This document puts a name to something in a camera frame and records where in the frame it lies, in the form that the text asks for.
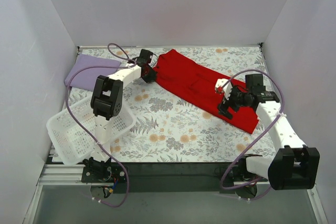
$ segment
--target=table surface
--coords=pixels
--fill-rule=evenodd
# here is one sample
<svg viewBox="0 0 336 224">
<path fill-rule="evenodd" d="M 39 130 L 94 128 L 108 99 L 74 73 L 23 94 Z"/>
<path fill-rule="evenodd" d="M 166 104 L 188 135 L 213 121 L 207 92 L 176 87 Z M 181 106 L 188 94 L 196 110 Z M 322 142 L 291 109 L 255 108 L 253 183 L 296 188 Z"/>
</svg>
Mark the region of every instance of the table surface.
<svg viewBox="0 0 336 224">
<path fill-rule="evenodd" d="M 158 56 L 172 48 L 146 48 Z M 202 66 L 228 76 L 245 70 L 266 71 L 259 47 L 204 47 L 175 48 Z M 141 48 L 128 48 L 131 58 Z M 107 49 L 83 49 L 83 54 L 115 59 Z M 238 77 L 245 81 L 245 76 Z M 270 82 L 264 78 L 267 90 Z M 73 88 L 70 104 L 92 92 Z M 139 79 L 123 90 L 123 95 L 137 123 L 132 130 L 111 144 L 112 155 L 122 162 L 230 162 L 263 130 L 259 123 L 253 134 L 248 134 L 225 121 L 185 102 L 160 87 Z M 249 151 L 273 157 L 274 146 L 266 134 Z M 54 154 L 53 161 L 59 161 Z"/>
</svg>

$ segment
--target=gray wall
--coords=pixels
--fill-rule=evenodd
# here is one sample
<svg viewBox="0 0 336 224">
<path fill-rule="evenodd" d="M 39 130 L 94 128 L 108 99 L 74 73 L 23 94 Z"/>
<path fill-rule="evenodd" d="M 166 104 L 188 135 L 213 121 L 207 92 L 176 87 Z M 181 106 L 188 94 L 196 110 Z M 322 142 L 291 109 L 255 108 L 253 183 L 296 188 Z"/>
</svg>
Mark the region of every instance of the gray wall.
<svg viewBox="0 0 336 224">
<path fill-rule="evenodd" d="M 77 46 L 250 45 L 286 0 L 52 0 Z"/>
<path fill-rule="evenodd" d="M 76 48 L 51 0 L 0 0 L 0 223 L 22 223 Z"/>
<path fill-rule="evenodd" d="M 336 0 L 287 0 L 265 42 L 269 72 L 300 137 L 321 154 L 317 189 L 336 223 Z"/>
</svg>

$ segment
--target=gray floor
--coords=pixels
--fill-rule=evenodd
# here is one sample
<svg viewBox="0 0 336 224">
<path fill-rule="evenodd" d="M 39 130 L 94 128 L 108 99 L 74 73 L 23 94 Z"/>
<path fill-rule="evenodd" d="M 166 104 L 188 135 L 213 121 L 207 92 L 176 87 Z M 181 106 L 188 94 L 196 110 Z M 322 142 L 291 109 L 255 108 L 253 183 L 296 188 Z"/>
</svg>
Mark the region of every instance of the gray floor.
<svg viewBox="0 0 336 224">
<path fill-rule="evenodd" d="M 251 202 L 214 193 L 137 193 L 112 209 L 84 197 L 88 186 L 44 186 L 34 223 L 317 223 L 305 190 Z M 119 202 L 123 195 L 108 201 Z"/>
</svg>

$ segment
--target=red garment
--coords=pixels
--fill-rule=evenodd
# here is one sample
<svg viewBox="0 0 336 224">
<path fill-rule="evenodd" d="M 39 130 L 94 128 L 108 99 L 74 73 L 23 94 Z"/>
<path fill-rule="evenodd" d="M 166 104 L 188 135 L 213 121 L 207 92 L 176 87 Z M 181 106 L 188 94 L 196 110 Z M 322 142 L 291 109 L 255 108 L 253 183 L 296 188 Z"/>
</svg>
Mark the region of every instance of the red garment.
<svg viewBox="0 0 336 224">
<path fill-rule="evenodd" d="M 218 79 L 229 79 L 228 76 L 198 65 L 176 50 L 160 55 L 154 70 L 156 82 L 185 101 L 250 134 L 257 126 L 257 115 L 252 108 L 240 108 L 237 113 L 229 109 L 232 120 L 218 114 L 217 106 L 223 95 L 215 92 L 215 84 Z M 233 80 L 233 84 L 245 87 L 245 83 L 238 80 Z"/>
</svg>

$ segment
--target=plastic basket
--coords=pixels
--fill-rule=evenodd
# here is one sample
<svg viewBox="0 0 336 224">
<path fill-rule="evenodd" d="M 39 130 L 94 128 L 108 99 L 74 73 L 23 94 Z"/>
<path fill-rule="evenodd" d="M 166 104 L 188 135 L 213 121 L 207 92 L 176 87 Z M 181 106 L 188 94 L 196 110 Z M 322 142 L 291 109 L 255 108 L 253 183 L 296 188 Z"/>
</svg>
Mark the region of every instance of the plastic basket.
<svg viewBox="0 0 336 224">
<path fill-rule="evenodd" d="M 70 108 L 78 121 L 94 135 L 95 117 L 90 101 L 91 97 L 86 97 Z M 110 120 L 113 124 L 111 141 L 121 137 L 136 123 L 135 116 L 124 100 L 118 116 Z M 65 165 L 82 162 L 93 151 L 94 140 L 73 120 L 67 109 L 51 117 L 47 129 L 55 150 Z"/>
</svg>

